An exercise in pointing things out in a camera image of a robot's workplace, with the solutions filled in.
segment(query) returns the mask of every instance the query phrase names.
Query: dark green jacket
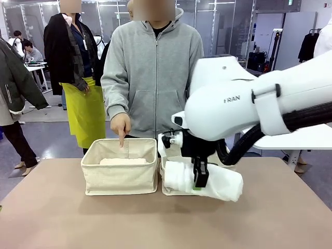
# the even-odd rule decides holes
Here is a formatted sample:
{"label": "dark green jacket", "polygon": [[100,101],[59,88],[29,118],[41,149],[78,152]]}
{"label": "dark green jacket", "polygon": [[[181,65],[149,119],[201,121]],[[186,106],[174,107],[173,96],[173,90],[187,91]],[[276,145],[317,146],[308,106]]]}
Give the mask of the dark green jacket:
{"label": "dark green jacket", "polygon": [[13,114],[22,113],[25,99],[37,109],[48,106],[35,80],[14,49],[0,38],[0,88],[8,109]]}

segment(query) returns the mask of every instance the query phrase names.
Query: white towel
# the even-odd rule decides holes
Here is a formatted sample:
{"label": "white towel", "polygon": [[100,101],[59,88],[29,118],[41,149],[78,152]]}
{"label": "white towel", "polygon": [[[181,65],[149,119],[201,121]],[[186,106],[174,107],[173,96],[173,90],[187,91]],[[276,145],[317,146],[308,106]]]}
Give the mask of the white towel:
{"label": "white towel", "polygon": [[242,194],[243,178],[238,172],[208,164],[209,179],[205,188],[193,190],[193,165],[191,163],[167,161],[165,165],[165,187],[207,196],[223,201],[236,202]]}
{"label": "white towel", "polygon": [[146,164],[145,158],[105,158],[100,161],[100,165],[136,165],[136,164]]}

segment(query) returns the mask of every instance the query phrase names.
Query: black hair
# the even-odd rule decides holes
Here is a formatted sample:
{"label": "black hair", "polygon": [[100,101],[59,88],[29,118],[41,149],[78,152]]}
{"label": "black hair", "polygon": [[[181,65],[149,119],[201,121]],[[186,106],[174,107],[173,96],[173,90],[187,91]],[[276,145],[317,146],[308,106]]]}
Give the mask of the black hair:
{"label": "black hair", "polygon": [[32,43],[31,43],[31,41],[29,41],[29,40],[25,40],[25,41],[23,42],[23,45],[24,45],[25,47],[31,47],[31,48],[33,48],[33,45],[32,45]]}
{"label": "black hair", "polygon": [[22,32],[19,30],[14,31],[14,36],[22,35]]}

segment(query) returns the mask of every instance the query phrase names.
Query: black clothes on hanger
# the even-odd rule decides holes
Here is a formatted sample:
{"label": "black clothes on hanger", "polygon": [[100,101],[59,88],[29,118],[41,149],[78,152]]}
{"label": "black clothes on hanger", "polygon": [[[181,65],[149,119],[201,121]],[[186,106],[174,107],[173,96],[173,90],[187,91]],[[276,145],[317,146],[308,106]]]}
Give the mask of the black clothes on hanger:
{"label": "black clothes on hanger", "polygon": [[319,33],[314,33],[313,35],[312,33],[310,33],[305,36],[298,57],[301,63],[304,61],[309,61],[313,58],[313,53],[315,50],[318,37]]}

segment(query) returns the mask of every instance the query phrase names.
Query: table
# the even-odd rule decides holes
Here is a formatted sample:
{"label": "table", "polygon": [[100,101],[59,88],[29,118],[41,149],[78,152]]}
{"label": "table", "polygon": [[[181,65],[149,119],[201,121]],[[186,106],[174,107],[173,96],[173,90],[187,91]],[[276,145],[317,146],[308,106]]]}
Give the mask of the table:
{"label": "table", "polygon": [[[45,74],[44,74],[44,71],[43,71],[43,69],[45,68],[45,65],[47,63],[46,62],[41,62],[40,64],[41,64],[41,66],[25,66],[25,67],[29,72],[32,72],[35,75],[38,86],[39,87],[44,86],[46,88],[46,91],[48,91],[49,89],[48,89]],[[41,74],[42,74],[43,80],[44,80],[43,84],[40,82],[39,76],[36,74],[37,70],[41,70]]]}
{"label": "table", "polygon": [[279,158],[243,158],[240,200],[86,196],[80,159],[44,160],[1,202],[2,249],[330,248],[332,213]]}
{"label": "table", "polygon": [[[240,139],[236,134],[234,142]],[[295,169],[301,150],[332,149],[332,128],[326,124],[299,129],[291,134],[279,136],[265,136],[258,140],[254,147],[257,149],[283,150],[289,154],[288,165]]]}

